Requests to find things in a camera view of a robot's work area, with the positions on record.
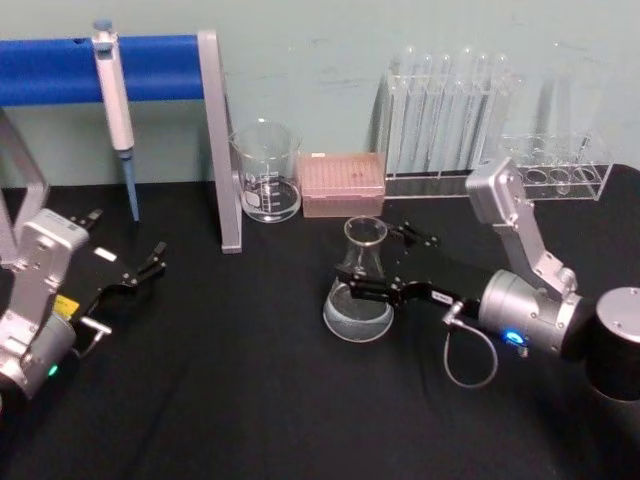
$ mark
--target yellow warning label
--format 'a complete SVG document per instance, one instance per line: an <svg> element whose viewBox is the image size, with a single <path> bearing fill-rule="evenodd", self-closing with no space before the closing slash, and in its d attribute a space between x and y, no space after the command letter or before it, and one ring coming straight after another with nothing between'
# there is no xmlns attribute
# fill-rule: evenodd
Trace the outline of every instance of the yellow warning label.
<svg viewBox="0 0 640 480"><path fill-rule="evenodd" d="M80 304L78 302L74 302L70 298L58 295L56 296L56 301L53 305L53 311L65 320L68 320L76 312L79 306Z"/></svg>

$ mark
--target blue led light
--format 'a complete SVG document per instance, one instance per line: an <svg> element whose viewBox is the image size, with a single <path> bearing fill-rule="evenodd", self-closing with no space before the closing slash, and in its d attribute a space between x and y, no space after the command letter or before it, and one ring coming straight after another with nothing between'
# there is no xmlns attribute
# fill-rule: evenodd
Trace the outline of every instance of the blue led light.
<svg viewBox="0 0 640 480"><path fill-rule="evenodd" d="M518 332L513 330L507 330L504 332L504 339L507 342L515 343L516 345L522 345L524 343L524 338Z"/></svg>

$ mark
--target glass beaker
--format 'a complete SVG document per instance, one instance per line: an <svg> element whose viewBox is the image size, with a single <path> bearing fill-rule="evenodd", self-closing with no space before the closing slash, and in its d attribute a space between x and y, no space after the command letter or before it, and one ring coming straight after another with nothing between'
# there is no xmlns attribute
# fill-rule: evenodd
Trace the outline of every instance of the glass beaker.
<svg viewBox="0 0 640 480"><path fill-rule="evenodd" d="M238 155L242 209L254 220L282 222L300 209L295 162L300 140L284 125L260 121L229 138Z"/></svg>

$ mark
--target blue horizontal bar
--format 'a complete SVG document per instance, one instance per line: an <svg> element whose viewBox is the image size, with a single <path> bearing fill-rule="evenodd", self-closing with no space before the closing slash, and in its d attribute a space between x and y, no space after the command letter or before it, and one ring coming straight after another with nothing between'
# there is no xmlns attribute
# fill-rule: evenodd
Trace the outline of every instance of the blue horizontal bar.
<svg viewBox="0 0 640 480"><path fill-rule="evenodd" d="M203 98L195 35L120 37L131 101ZM0 106L102 102L91 39L0 41Z"/></svg>

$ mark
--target blue pipette tip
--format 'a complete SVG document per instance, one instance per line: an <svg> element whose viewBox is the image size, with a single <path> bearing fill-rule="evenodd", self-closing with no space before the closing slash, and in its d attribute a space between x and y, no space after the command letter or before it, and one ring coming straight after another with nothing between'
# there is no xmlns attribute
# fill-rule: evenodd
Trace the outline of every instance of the blue pipette tip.
<svg viewBox="0 0 640 480"><path fill-rule="evenodd" d="M129 205L131 206L131 214L133 221L140 221L140 211L138 210L138 196L136 195L136 177L133 171L133 156L122 159L122 167L124 168L124 180L127 184L127 193L129 194Z"/></svg>

